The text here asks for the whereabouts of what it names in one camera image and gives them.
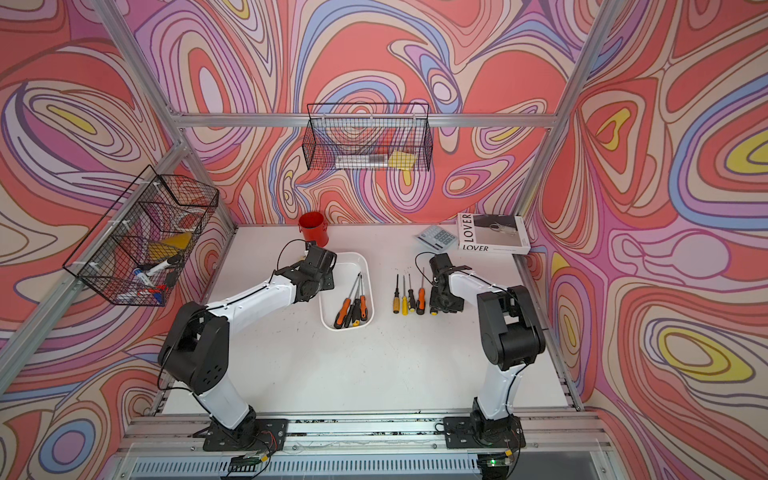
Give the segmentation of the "white plastic storage box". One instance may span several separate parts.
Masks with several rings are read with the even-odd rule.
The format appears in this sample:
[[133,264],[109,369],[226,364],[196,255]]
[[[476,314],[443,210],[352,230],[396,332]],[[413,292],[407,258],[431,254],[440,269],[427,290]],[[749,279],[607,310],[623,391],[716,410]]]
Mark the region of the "white plastic storage box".
[[[335,329],[333,327],[335,317],[339,312],[344,299],[349,295],[352,284],[358,273],[361,274],[361,279],[364,279],[365,281],[365,295],[368,305],[368,321],[359,323],[358,326],[348,327],[347,322],[350,320],[350,309],[349,317],[346,319],[344,327],[342,329]],[[366,328],[372,323],[375,313],[370,285],[371,278],[367,260],[357,252],[339,253],[337,255],[337,261],[333,270],[333,277],[335,280],[335,288],[330,291],[319,293],[320,319],[322,324],[325,328],[334,332],[351,330],[353,328]],[[359,291],[360,281],[356,288],[356,292]]]

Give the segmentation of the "brown handle screwdriver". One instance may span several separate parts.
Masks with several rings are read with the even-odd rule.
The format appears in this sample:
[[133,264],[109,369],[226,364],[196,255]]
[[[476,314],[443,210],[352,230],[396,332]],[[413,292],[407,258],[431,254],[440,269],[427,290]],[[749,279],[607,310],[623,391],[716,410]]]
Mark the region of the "brown handle screwdriver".
[[401,302],[400,302],[400,275],[396,275],[396,282],[395,282],[395,288],[394,288],[394,294],[393,294],[393,303],[392,303],[392,311],[394,314],[399,314],[401,310]]

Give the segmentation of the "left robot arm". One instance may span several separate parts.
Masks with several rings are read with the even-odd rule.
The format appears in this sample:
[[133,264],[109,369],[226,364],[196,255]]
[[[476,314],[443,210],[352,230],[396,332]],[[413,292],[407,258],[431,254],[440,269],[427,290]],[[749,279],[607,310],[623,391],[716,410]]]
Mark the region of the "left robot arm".
[[311,241],[304,246],[302,259],[274,269],[254,287],[207,305],[183,305],[160,349],[161,370],[185,385],[227,430],[236,430],[252,416],[252,408],[228,377],[233,336],[274,312],[334,288],[337,254]]

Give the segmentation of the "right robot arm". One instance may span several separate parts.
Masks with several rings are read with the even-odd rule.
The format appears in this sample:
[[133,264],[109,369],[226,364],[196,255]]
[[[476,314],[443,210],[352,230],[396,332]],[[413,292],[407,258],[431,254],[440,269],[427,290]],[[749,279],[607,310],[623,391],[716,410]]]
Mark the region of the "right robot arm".
[[446,253],[429,260],[432,271],[430,310],[461,313],[474,306],[483,353],[489,362],[483,387],[469,416],[474,436],[489,444],[516,433],[513,403],[527,368],[546,349],[543,327],[524,286],[501,287],[455,265]]

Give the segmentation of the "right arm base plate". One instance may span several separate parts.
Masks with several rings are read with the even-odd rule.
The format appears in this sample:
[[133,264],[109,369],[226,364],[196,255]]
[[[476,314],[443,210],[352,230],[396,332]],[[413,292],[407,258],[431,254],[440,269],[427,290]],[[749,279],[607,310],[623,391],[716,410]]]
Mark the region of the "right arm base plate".
[[499,420],[445,417],[441,432],[448,449],[505,448],[516,451],[526,446],[520,418],[515,415]]

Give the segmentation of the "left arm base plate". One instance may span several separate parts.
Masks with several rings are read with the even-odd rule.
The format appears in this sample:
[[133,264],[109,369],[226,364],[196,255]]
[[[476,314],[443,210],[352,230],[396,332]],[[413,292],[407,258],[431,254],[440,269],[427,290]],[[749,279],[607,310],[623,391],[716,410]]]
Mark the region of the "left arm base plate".
[[286,440],[287,419],[246,418],[235,429],[213,420],[204,438],[203,450],[210,452],[281,451]]

